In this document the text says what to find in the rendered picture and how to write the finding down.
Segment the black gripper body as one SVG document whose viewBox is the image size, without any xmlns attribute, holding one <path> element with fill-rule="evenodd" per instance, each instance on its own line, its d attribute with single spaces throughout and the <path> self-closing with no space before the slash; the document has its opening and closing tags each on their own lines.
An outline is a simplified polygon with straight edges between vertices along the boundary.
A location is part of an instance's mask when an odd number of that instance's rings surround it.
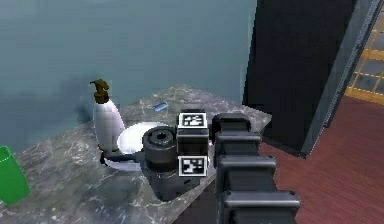
<svg viewBox="0 0 384 224">
<path fill-rule="evenodd" d="M 144 160 L 142 171 L 155 196 L 171 201 L 200 185 L 199 177 L 181 177 L 175 129 L 158 126 L 142 137 Z"/>
</svg>

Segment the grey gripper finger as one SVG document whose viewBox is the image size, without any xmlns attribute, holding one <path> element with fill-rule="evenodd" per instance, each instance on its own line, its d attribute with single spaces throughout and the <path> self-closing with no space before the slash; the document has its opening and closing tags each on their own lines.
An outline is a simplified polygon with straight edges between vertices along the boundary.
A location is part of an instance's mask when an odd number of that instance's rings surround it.
<svg viewBox="0 0 384 224">
<path fill-rule="evenodd" d="M 105 164 L 107 160 L 112 162 L 126 162 L 133 161 L 139 163 L 144 157 L 143 152 L 135 152 L 133 154 L 119 154 L 112 151 L 104 151 L 101 153 L 100 162 Z"/>
</svg>

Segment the white bowl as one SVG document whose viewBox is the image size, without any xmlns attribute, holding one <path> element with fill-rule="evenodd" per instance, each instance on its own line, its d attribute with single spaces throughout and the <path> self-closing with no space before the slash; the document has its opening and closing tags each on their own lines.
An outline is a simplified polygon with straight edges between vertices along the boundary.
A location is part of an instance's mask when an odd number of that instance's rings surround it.
<svg viewBox="0 0 384 224">
<path fill-rule="evenodd" d="M 126 128 L 117 140 L 117 145 L 119 147 L 117 155 L 133 155 L 134 153 L 141 151 L 143 148 L 142 137 L 144 136 L 144 133 L 158 126 L 164 126 L 164 123 L 139 122 Z M 122 171 L 134 172 L 141 170 L 140 163 L 135 161 L 114 162 L 105 158 L 104 162 L 107 166 Z"/>
</svg>

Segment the grey marble counter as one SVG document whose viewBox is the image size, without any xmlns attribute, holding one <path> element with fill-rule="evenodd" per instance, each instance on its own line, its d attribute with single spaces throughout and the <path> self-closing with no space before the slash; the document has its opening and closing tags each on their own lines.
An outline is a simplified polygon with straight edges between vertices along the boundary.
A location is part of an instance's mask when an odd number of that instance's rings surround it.
<svg viewBox="0 0 384 224">
<path fill-rule="evenodd" d="M 154 105 L 169 106 L 155 112 Z M 244 113 L 252 131 L 262 132 L 272 116 L 212 93 L 175 85 L 123 107 L 126 126 L 141 121 L 175 125 L 184 108 L 203 108 L 208 119 L 218 113 Z M 100 164 L 93 122 L 68 130 L 14 154 L 29 182 L 28 197 L 6 206 L 0 224 L 172 224 L 215 178 L 213 165 L 200 185 L 169 202 L 154 195 L 140 172 Z"/>
</svg>

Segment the white soap pump bottle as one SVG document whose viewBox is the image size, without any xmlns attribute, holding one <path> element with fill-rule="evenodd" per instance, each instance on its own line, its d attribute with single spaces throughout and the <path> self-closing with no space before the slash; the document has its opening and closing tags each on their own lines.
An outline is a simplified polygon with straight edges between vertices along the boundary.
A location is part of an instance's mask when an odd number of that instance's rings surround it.
<svg viewBox="0 0 384 224">
<path fill-rule="evenodd" d="M 110 99 L 109 85 L 103 79 L 91 81 L 95 85 L 93 119 L 96 138 L 102 151 L 119 150 L 117 140 L 125 130 L 120 112 Z"/>
</svg>

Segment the green cup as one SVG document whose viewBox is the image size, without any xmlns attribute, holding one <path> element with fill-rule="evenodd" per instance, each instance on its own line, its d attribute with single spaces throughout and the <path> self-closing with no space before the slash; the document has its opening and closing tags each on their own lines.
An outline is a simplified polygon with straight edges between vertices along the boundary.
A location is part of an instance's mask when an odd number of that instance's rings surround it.
<svg viewBox="0 0 384 224">
<path fill-rule="evenodd" d="M 0 201 L 11 205 L 30 193 L 29 184 L 7 146 L 0 146 Z"/>
</svg>

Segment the black door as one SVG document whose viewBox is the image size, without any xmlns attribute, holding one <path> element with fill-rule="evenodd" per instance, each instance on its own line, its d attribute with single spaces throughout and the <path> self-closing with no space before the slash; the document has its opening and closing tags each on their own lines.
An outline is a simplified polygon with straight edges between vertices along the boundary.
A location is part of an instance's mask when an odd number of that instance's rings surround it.
<svg viewBox="0 0 384 224">
<path fill-rule="evenodd" d="M 384 0 L 257 0 L 243 103 L 263 141 L 295 157 L 329 127 Z"/>
</svg>

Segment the yellow framed window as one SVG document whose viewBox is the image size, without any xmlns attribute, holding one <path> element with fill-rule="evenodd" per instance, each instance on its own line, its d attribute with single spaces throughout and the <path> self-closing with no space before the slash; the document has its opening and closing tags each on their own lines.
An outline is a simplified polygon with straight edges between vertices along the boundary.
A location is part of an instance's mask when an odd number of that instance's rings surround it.
<svg viewBox="0 0 384 224">
<path fill-rule="evenodd" d="M 384 105 L 384 9 L 380 10 L 345 96 Z"/>
</svg>

